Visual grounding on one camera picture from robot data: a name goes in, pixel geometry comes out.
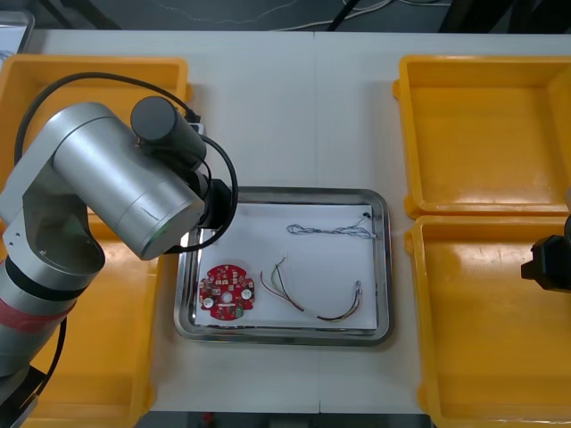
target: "table surface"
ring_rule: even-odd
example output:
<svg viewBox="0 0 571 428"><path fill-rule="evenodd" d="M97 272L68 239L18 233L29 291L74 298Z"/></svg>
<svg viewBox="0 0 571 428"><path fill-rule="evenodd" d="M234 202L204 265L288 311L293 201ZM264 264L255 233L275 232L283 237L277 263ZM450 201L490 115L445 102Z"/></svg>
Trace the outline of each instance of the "table surface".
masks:
<svg viewBox="0 0 571 428"><path fill-rule="evenodd" d="M240 185L372 189L392 221L392 338L374 349L192 343L172 321L176 260L158 307L153 410L419 413L416 310L403 234L412 222L397 102L405 54L570 55L569 36L35 31L29 52L179 56L191 104ZM227 178L220 159L209 160Z"/></svg>

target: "gray wire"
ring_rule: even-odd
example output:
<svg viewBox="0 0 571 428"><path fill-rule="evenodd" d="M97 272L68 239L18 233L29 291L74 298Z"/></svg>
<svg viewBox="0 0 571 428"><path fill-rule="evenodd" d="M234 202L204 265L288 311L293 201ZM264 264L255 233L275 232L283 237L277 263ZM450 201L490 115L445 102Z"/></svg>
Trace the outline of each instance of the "gray wire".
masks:
<svg viewBox="0 0 571 428"><path fill-rule="evenodd" d="M368 213L363 214L363 218L352 226L337 227L335 229L317 229L315 227L303 227L296 224L289 225L285 229L291 235L311 235L311 234L326 234L326 235L349 235L362 239L374 239L377 236L370 233L366 228L361 227L360 224L367 218L370 218Z"/></svg>

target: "yellow plastic tray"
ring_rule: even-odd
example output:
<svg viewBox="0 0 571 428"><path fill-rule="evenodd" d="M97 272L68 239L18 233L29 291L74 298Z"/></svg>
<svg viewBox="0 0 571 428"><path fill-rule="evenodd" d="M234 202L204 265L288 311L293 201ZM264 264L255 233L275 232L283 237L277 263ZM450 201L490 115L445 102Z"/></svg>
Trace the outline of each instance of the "yellow plastic tray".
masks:
<svg viewBox="0 0 571 428"><path fill-rule="evenodd" d="M192 96L186 84L188 67L179 58L107 56L51 56L19 54L8 58L0 73L0 184L13 169L13 146L20 121L33 99L59 78L85 71L99 71L139 78L167 89L183 100ZM59 110L82 102L103 103L125 123L135 104L157 95L148 89L103 79L84 79L62 86L38 109L26 134L25 147Z"/></svg>
<svg viewBox="0 0 571 428"><path fill-rule="evenodd" d="M140 78L182 99L190 96L186 63L180 59L15 55L0 74L0 188L12 171L16 132L33 98L56 79L81 71ZM128 123L135 103L152 94L107 80L75 82L45 101L27 142L68 105L104 103ZM62 359L25 424L28 428L130 428L153 402L153 313L161 262L139 260L96 216L91 216L90 226L105 251L105 267L70 314ZM4 257L1 247L0 259ZM34 360L37 368L49 367L54 348L55 337Z"/></svg>
<svg viewBox="0 0 571 428"><path fill-rule="evenodd" d="M432 217L405 236L412 254L423 384L438 428L571 421L571 294L520 277L560 217Z"/></svg>
<svg viewBox="0 0 571 428"><path fill-rule="evenodd" d="M566 215L571 57L401 60L408 214Z"/></svg>

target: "circuit board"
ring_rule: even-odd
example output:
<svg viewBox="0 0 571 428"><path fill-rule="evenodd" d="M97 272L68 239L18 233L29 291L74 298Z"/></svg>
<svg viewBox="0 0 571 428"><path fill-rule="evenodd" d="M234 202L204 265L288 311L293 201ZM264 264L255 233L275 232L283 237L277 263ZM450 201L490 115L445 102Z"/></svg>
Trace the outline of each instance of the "circuit board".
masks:
<svg viewBox="0 0 571 428"><path fill-rule="evenodd" d="M211 317L232 321L244 316L245 310L253 309L253 280L246 271L235 265L220 265L212 268L198 284L199 301Z"/></svg>

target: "wire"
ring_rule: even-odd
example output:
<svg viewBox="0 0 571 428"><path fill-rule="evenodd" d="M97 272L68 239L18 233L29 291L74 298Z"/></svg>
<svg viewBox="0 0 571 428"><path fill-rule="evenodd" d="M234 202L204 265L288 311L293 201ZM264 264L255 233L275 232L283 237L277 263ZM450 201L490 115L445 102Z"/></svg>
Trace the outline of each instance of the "wire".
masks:
<svg viewBox="0 0 571 428"><path fill-rule="evenodd" d="M374 239L377 236L369 232L365 227L360 224L367 218L371 218L370 214L363 212L363 218L352 226L337 227L335 229L317 229L313 227L303 227L298 224L289 225L285 229L291 235L311 235L311 234L327 234L327 235L349 235L356 236L363 239Z"/></svg>
<svg viewBox="0 0 571 428"><path fill-rule="evenodd" d="M411 6L442 6L450 7L450 3L437 3L438 0L430 0L427 2L419 2L418 0L398 0L401 3L410 4Z"/></svg>
<svg viewBox="0 0 571 428"><path fill-rule="evenodd" d="M341 24L343 24L347 15L351 13L353 7L355 7L359 1L360 0L349 0L349 3L346 3L345 0L343 0L343 9L333 18L333 22L329 24L326 31L335 31Z"/></svg>
<svg viewBox="0 0 571 428"><path fill-rule="evenodd" d="M218 143L210 139L208 136L200 135L200 137L206 144L210 145L214 150L216 150L219 153L219 155L222 157L222 159L226 162L226 165L228 166L228 172L230 173L230 180L232 181L232 201L230 203L230 213L226 219L226 222L220 227L220 229L218 229L218 231L210 239L207 239L203 243L190 245L188 247L175 245L170 250L168 250L166 254L180 254L182 252L198 251L212 245L213 243L218 241L222 237L222 235L226 233L226 231L230 227L230 224L232 223L232 220L234 219L236 210L238 208L238 178L236 176L236 170L234 169L232 161L228 157L227 153L224 152L222 147L218 145Z"/></svg>
<svg viewBox="0 0 571 428"><path fill-rule="evenodd" d="M370 9L367 9L365 11L356 12L356 13L352 13L351 15L347 15L345 17L345 21L352 20L353 18L357 18L358 16L364 15L366 13L378 11L379 9L382 9L385 6L387 6L388 4L390 4L392 1L393 0L385 0L384 2L381 2L380 4L378 4L376 6L372 6ZM271 31L292 31L295 29L308 29L309 27L315 27L317 25L327 25L327 24L330 24L331 22L333 22L333 21L310 22L309 24L298 25L296 27L288 27L286 29L272 29Z"/></svg>
<svg viewBox="0 0 571 428"><path fill-rule="evenodd" d="M178 157L179 151L177 149L175 149L174 147L168 147L168 146L157 145L157 144L142 144L141 149L144 152L147 152L149 155L158 158L160 161L162 161L166 165L170 165L172 163L184 163L184 161ZM171 155L171 157L169 157L168 159L161 159L160 156L157 156L157 155L162 155L163 153L167 153L168 155ZM185 150L184 153L186 155L194 158L194 161L197 161L197 162L201 163L202 165L204 165L204 167L206 168L206 171L208 172L206 190L204 191L203 195L200 197L200 199L204 200L204 198L209 195L209 192L211 190L211 185L212 185L211 167L206 163L206 160L201 159L200 157L196 156L194 153L190 152L189 150ZM186 169L186 165L182 165L182 168L181 168L181 171L179 174L181 177L184 176L184 174L182 173L182 170L184 170L184 169Z"/></svg>
<svg viewBox="0 0 571 428"><path fill-rule="evenodd" d="M52 379L52 375L55 372L55 368L57 367L57 364L60 362L60 357L62 356L63 344L65 343L65 334L67 332L67 329L68 329L68 318L66 317L60 323L60 333L57 336L57 345L55 346L55 353L54 353L54 359L52 360L52 364L50 365L50 368L47 370L44 381L42 381L42 383L37 388L36 395L38 395L38 397L44 391L47 384L50 382L50 379Z"/></svg>
<svg viewBox="0 0 571 428"><path fill-rule="evenodd" d="M571 216L567 217L565 226L563 227L563 238L567 245L571 248Z"/></svg>
<svg viewBox="0 0 571 428"><path fill-rule="evenodd" d="M353 315L355 312L357 312L357 310L360 308L360 303L362 301L362 290L361 290L361 286L360 286L360 281L357 281L355 283L355 296L353 298L353 303L351 305L351 307L349 308L349 310L347 310L347 312L345 312L344 314L342 314L339 317L322 317L321 315L317 315L317 314L312 314L310 311L308 311L306 308L304 308L302 305L300 305L299 303L296 303L291 297L290 295L287 293L286 291L286 286L284 285L284 280L282 278L282 274L279 271L279 267L281 266L282 263L284 263L284 261L286 260L286 257L283 257L281 259L281 261L279 263L277 263L274 266L274 269L272 270L271 273L271 282L272 282L272 286L274 288L274 290L272 290L271 288L269 288L266 283L264 282L264 275L263 272L260 272L260 281L261 284L263 285L263 287L268 290L269 292L271 292L273 295L279 297L280 299L283 299L287 302L289 302L292 306L294 306L294 308L296 308L297 310L299 310L300 312L304 312L308 315L312 315L317 319L320 319L321 321L327 321L328 323L336 323L339 321L343 321L344 319L347 319L348 317L350 317L351 315ZM279 286L274 282L274 275L277 273L277 278L279 280Z"/></svg>
<svg viewBox="0 0 571 428"><path fill-rule="evenodd" d="M85 73L71 74L65 78L56 80L51 85L47 86L34 99L32 104L24 114L24 117L22 118L20 123L20 127L18 128L18 134L16 135L16 142L14 145L14 165L17 164L18 161L21 159L24 150L24 141L26 139L26 132L28 131L29 124L32 121L34 114L36 113L39 106L46 100L48 96L50 96L60 87L67 85L71 82L74 82L76 80L81 80L85 78L102 78L107 80L116 80L119 82L128 83L130 85L144 87L174 101L176 104L178 104L180 107L182 107L185 110L186 115L188 116L195 115L193 110L190 107L188 107L186 103L177 96L171 94L169 91L165 89L162 89L161 87L145 82L143 80L139 80L137 78L128 78L126 76L121 76L118 74L102 73L102 72L85 72ZM236 214L236 209L238 207L238 179L236 176L236 170L234 169L234 165L232 164L232 160L228 157L224 149L222 149L222 147L220 147L220 145L216 143L214 140L211 140L208 136L200 136L200 137L206 144L208 144L216 152L219 153L219 155L222 157L222 160L226 163L228 167L228 172L230 173L230 179L232 181L232 202L230 205L230 212L228 217L226 218L226 222L218 229L217 233L214 234L210 239L204 241L203 243L198 243L197 245L191 245L188 247L175 245L166 252L167 254L180 254L181 252L198 251L212 245L213 243L218 241L222 237L222 235L224 235L225 232L228 230L228 228L230 227L230 223L232 223L232 220L234 219L234 216Z"/></svg>
<svg viewBox="0 0 571 428"><path fill-rule="evenodd" d="M162 9L166 9L167 11L170 12L175 12L175 13L180 13L181 15L183 15L185 18L187 18L190 21L193 22L209 22L210 24L236 24L236 25L243 25L243 24L250 24L250 23L255 23L260 21L262 18L264 18L267 15L270 15L273 12L279 11L280 9L285 9L288 7L293 6L294 4L296 4L299 0L293 0L290 3L287 4L281 4L280 6L274 7L272 9L269 9L268 11L259 14L257 17L255 18L251 18L249 20L243 20L243 21L234 21L234 20L222 20L222 21L215 21L215 20L211 20L208 18L196 18L195 16L192 16L191 14L187 13L186 11L178 8L178 7L174 7L174 6L167 6L166 4L163 4L161 2L158 1L153 1L153 0L145 0L148 4L152 4L154 6L157 7L161 7Z"/></svg>
<svg viewBox="0 0 571 428"><path fill-rule="evenodd" d="M381 2L373 4L371 6L361 7L359 9L355 8L353 10L357 11L357 12L352 13L350 15L347 15L344 20L348 21L348 20L352 20L353 18L357 18L358 16L367 14L367 13L376 12L379 9L383 9L384 7L388 6L393 1L395 1L395 0L383 0ZM429 0L427 2L420 2L420 1L414 1L413 2L410 0L396 0L396 1L399 1L399 2L404 3L404 4L413 5L413 6L445 6L445 7L450 7L450 4L448 4L448 3L437 3L440 0ZM294 31L296 29L308 29L311 27L317 27L318 25L328 25L328 24L331 24L332 22L333 21L310 22L308 24L297 25L295 27L287 27L285 29L272 29L271 31Z"/></svg>

